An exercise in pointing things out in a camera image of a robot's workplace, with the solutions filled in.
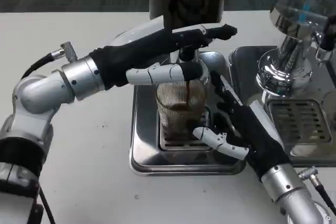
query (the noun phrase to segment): cable connector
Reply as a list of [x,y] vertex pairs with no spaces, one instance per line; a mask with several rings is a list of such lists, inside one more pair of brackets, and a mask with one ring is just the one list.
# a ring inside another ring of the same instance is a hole
[[318,171],[315,168],[315,166],[304,169],[304,170],[302,170],[298,173],[298,175],[302,179],[302,181],[305,181],[307,179],[310,180],[310,182],[314,186],[315,190],[320,194],[320,196],[322,197],[324,202],[327,204],[327,206],[330,208],[330,210],[336,216],[336,207],[333,204],[332,200],[330,199],[328,193],[324,189],[324,186],[322,185],[321,181],[318,179],[317,174],[318,174]]
[[69,63],[78,60],[76,52],[69,41],[61,44],[61,48],[65,51],[65,57],[67,57]]
[[317,175],[319,172],[316,169],[315,166],[309,167],[307,169],[304,169],[298,173],[299,177],[302,179],[302,181],[305,181],[307,179],[310,179],[311,175]]

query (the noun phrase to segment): robotic hand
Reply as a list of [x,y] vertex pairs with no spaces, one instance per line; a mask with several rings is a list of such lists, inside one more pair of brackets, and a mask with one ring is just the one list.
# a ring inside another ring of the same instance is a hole
[[291,165],[283,143],[258,101],[243,105],[223,76],[211,73],[215,91],[223,102],[217,105],[213,130],[190,124],[193,134],[213,149],[245,159],[256,172],[272,202],[294,224],[323,224],[325,216]]
[[[127,83],[155,84],[199,78],[203,70],[195,62],[164,66],[156,63],[148,68],[146,63],[161,54],[180,48],[205,47],[213,39],[226,40],[236,33],[236,28],[221,24],[169,30],[163,26],[163,17],[159,17],[122,33],[111,45],[98,48],[82,59],[77,60],[67,42],[61,45],[62,49],[32,65],[14,88],[13,114],[0,131],[0,222],[40,222],[36,217],[40,213],[36,205],[37,195],[41,194],[39,176],[53,137],[51,119],[63,103]],[[63,55],[70,63],[61,70],[47,77],[28,76],[39,66]]]

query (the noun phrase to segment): metal base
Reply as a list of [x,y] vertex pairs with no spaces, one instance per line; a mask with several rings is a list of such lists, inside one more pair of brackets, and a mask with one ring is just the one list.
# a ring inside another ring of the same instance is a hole
[[[320,211],[322,217],[323,217],[323,224],[330,224],[331,223],[331,217],[328,214],[328,211],[318,202],[315,202],[315,205],[317,209]],[[289,217],[289,215],[286,215],[287,224],[295,224],[293,223],[292,219]]]
[[[163,62],[167,56],[155,59]],[[227,79],[228,67],[224,57],[216,52],[202,52],[200,59],[209,71],[216,70]],[[186,174],[237,174],[245,162],[228,157],[212,149],[195,148],[184,150],[160,147],[160,123],[157,116],[155,86],[134,87],[132,140],[130,166],[142,175],[186,175]],[[206,106],[214,113],[221,99],[209,86]]]
[[[230,74],[233,87],[243,103],[248,104],[256,99],[265,102],[263,89],[256,81],[256,75],[258,73],[258,60],[265,52],[274,48],[275,47],[262,46],[240,47],[230,55]],[[288,102],[292,103],[293,99],[300,100],[303,103],[308,100],[313,100],[313,108],[317,111],[317,118],[314,118],[313,120],[320,120],[322,122],[321,126],[323,125],[324,127],[323,136],[325,138],[318,138],[315,139],[315,141],[309,140],[307,139],[307,134],[304,134],[305,130],[299,130],[297,134],[299,134],[300,141],[293,145],[293,141],[289,140],[286,135],[287,130],[290,129],[287,128],[284,134],[281,133],[279,123],[277,123],[277,127],[285,144],[286,152],[290,155],[290,158],[295,166],[336,166],[336,127],[332,124],[332,120],[330,120],[330,118],[326,118],[325,116],[334,115],[336,112],[336,110],[333,110],[336,109],[336,107],[331,105],[334,104],[334,102],[328,102],[329,105],[326,106],[327,100],[333,100],[326,99],[327,95],[335,93],[336,89],[327,68],[324,65],[320,68],[317,67],[313,51],[314,50],[312,50],[311,54],[307,54],[307,59],[310,61],[312,66],[312,76],[310,81],[303,93],[292,98],[288,98]],[[268,102],[271,100],[272,97],[268,97],[266,99],[266,110],[269,107]],[[298,122],[295,121],[293,123],[299,127]],[[314,130],[317,131],[317,135],[322,136],[321,133],[318,132],[318,128],[315,128]]]

